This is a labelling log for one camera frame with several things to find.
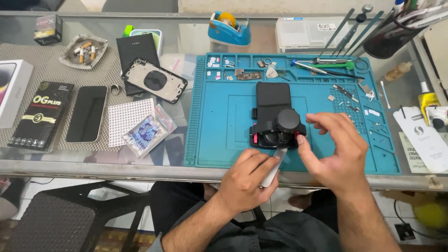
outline blue silicone repair mat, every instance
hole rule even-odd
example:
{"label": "blue silicone repair mat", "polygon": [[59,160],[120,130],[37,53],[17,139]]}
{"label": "blue silicone repair mat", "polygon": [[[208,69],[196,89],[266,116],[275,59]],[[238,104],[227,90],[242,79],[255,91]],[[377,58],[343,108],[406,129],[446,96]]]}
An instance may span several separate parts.
{"label": "blue silicone repair mat", "polygon": [[[344,112],[351,117],[359,134],[370,146],[366,158],[366,174],[400,174],[398,159],[394,154],[395,148],[378,95],[369,101],[353,78],[335,78],[321,74],[313,76],[308,70],[290,65],[293,59],[310,61],[316,56],[231,53],[209,53],[206,56],[198,56],[185,145],[185,165],[230,168],[240,153],[250,148],[249,127],[256,123],[251,117],[252,108],[257,107],[255,86],[257,82],[262,81],[289,84],[293,109],[299,113],[302,123],[306,125],[308,140],[318,158],[332,155],[335,145],[329,134],[319,135],[319,130],[305,122],[305,114],[325,111]],[[215,63],[208,66],[210,65],[208,63],[213,61],[211,58],[216,58]],[[286,70],[285,78],[290,81],[281,77],[267,78],[267,69],[260,68],[257,64],[259,60],[263,61],[265,58],[270,58],[276,63],[277,71]],[[224,67],[226,60],[227,65],[235,63],[235,68]],[[244,69],[244,73],[262,72],[263,78],[237,81],[235,69]],[[377,94],[367,58],[356,61],[354,70],[346,68],[329,70],[365,77],[362,85],[367,85]],[[335,83],[354,94],[359,102],[335,89],[333,87]],[[334,101],[327,99],[330,95],[335,97]],[[356,112],[347,105],[359,108],[359,111]],[[260,151],[273,155],[275,149],[260,149]],[[306,171],[297,149],[288,150],[280,169]]]}

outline silver ring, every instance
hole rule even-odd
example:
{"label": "silver ring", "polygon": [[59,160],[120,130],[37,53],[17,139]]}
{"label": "silver ring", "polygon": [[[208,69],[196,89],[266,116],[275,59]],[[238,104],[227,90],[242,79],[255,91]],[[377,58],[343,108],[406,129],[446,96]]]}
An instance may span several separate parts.
{"label": "silver ring", "polygon": [[269,64],[272,63],[272,60],[271,60],[271,58],[265,58],[265,59],[263,60],[263,62],[264,62],[265,65],[269,65]]}
{"label": "silver ring", "polygon": [[121,90],[122,90],[121,86],[115,84],[111,86],[111,93],[113,96],[119,95],[121,93]]}

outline pen holder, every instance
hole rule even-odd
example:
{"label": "pen holder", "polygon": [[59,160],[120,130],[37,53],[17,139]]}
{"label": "pen holder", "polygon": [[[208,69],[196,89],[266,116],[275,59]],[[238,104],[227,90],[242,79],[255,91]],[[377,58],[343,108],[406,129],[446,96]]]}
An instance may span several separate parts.
{"label": "pen holder", "polygon": [[390,14],[366,39],[364,50],[377,59],[388,59],[392,57],[400,48],[406,45],[423,28],[413,29],[397,22],[396,17],[402,13],[409,13],[413,10],[406,10],[398,15]]}

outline glass tabletop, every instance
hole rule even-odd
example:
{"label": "glass tabletop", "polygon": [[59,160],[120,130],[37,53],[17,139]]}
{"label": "glass tabletop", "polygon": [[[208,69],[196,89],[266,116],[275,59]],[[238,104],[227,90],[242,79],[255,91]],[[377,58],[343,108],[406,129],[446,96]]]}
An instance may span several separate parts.
{"label": "glass tabletop", "polygon": [[[35,19],[43,15],[42,13],[27,13],[26,15],[1,15],[1,42],[17,45],[37,45],[33,40]],[[277,18],[262,17],[251,19],[252,43],[248,47],[239,48],[224,46],[212,43],[207,36],[209,17],[176,17],[175,14],[158,14],[157,17],[116,17],[113,14],[101,13],[98,16],[77,16],[64,15],[63,19],[63,40],[55,45],[68,45],[71,39],[77,34],[95,35],[107,39],[109,46],[116,47],[115,38],[120,38],[126,25],[133,25],[136,29],[158,29],[163,32],[163,43],[161,56],[170,62],[170,57],[178,54],[191,56],[204,55],[208,52],[249,52],[249,53],[277,53],[275,39],[275,24]],[[401,79],[386,85],[386,93],[392,109],[385,109],[396,154],[400,161],[402,175],[423,176],[424,174],[413,174],[410,171],[404,149],[402,147],[398,132],[400,127],[393,118],[392,113],[399,109],[399,106],[418,106],[417,96],[421,93],[420,82],[427,80],[427,75],[422,63],[416,53],[415,45],[408,43],[393,58],[388,60],[378,60],[369,55],[362,54],[370,59],[372,69],[377,80],[381,76],[396,67],[402,62],[413,62],[412,70]],[[133,164],[133,165],[169,165],[183,166],[185,149],[185,135],[188,127],[188,118],[191,104],[191,88],[193,81],[189,80],[187,90],[181,96],[175,106],[166,106],[165,102],[149,94],[134,97],[135,100],[154,98],[156,103],[161,103],[165,110],[174,115],[174,121],[178,128],[168,136],[164,143],[159,144],[149,155],[143,159],[138,159],[134,153],[123,146],[118,152],[93,152],[93,151],[69,151],[55,150],[51,154],[31,153],[17,148],[0,148],[0,159],[3,160],[24,160],[24,161],[61,161],[80,163],[101,163],[101,164]],[[384,98],[381,98],[383,107],[387,107]]]}

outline glass table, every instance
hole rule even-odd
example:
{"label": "glass table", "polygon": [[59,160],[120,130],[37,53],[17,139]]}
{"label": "glass table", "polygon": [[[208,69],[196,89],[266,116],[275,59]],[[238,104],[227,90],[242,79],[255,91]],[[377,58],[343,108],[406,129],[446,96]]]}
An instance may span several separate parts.
{"label": "glass table", "polygon": [[[39,46],[32,36],[35,28],[35,19],[49,14],[48,12],[0,12],[1,42]],[[109,46],[116,47],[115,38],[122,36],[126,25],[133,25],[137,29],[159,29],[163,32],[162,55],[170,53],[204,55],[207,52],[276,53],[275,23],[277,18],[282,17],[282,14],[236,15],[237,19],[248,17],[251,21],[252,30],[252,44],[245,48],[238,48],[210,42],[207,36],[209,14],[58,14],[62,17],[64,24],[63,41],[57,45],[67,45],[75,35],[83,33],[107,39]],[[401,62],[411,61],[414,64],[411,72],[405,74],[401,79],[390,83],[390,85],[386,85],[386,93],[392,109],[386,109],[385,111],[402,175],[367,175],[371,187],[378,189],[436,190],[433,181],[426,177],[428,174],[411,173],[398,134],[401,129],[392,116],[392,113],[397,111],[400,105],[418,106],[417,96],[421,93],[420,82],[422,81],[426,81],[434,88],[442,105],[448,104],[443,95],[443,90],[439,87],[439,82],[420,38],[416,37],[388,60],[374,59],[365,53],[361,56],[366,56],[370,59],[377,80],[381,79],[388,70]],[[378,90],[380,96],[382,96],[381,88]],[[382,98],[382,102],[386,108],[384,98]],[[184,92],[178,103],[177,109],[183,111],[176,118],[176,123],[179,123],[180,127],[174,133],[178,136],[186,133],[190,103],[191,89]],[[182,141],[182,144],[182,146],[177,148],[166,145],[161,146],[157,157],[147,155],[148,158],[145,157],[142,160],[138,160],[127,147],[122,147],[119,152],[56,150],[52,154],[29,154],[21,149],[0,148],[0,175],[130,181],[219,182],[221,180],[227,169],[183,167],[183,162],[170,162],[170,156],[176,156],[175,160],[183,161],[185,142]],[[306,172],[281,172],[279,178],[280,186],[282,187],[322,187]],[[447,175],[438,174],[435,180],[442,188],[447,188]]]}

